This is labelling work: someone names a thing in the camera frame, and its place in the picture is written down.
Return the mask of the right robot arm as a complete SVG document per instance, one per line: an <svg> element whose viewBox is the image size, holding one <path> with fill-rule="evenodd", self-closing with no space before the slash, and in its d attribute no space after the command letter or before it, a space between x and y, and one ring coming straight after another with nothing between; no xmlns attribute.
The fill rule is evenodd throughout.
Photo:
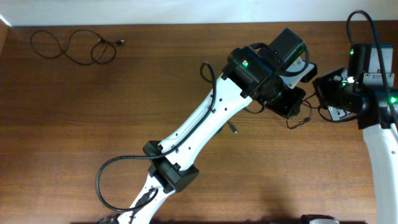
<svg viewBox="0 0 398 224"><path fill-rule="evenodd" d="M355 114L373 172L378 223L397 223L397 90L387 94L382 77L393 85L392 45L381 45L380 66L375 44L353 44L348 67L313 82L321 108Z"/></svg>

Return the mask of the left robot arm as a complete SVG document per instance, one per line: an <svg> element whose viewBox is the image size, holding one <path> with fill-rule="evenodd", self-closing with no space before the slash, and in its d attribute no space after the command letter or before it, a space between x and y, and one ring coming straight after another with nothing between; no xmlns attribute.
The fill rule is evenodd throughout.
<svg viewBox="0 0 398 224"><path fill-rule="evenodd" d="M129 208L100 202L117 214L100 223L149 223L172 194L181 192L198 176L193 165L205 144L228 120L256 101L285 119L299 113L305 92L297 83L313 66L305 59L296 71L288 69L307 55L307 46L290 29L284 29L271 44L255 43L234 49L219 77L211 72L212 89L201 105L172 135L149 141L139 159L151 162L143 189Z"/></svg>

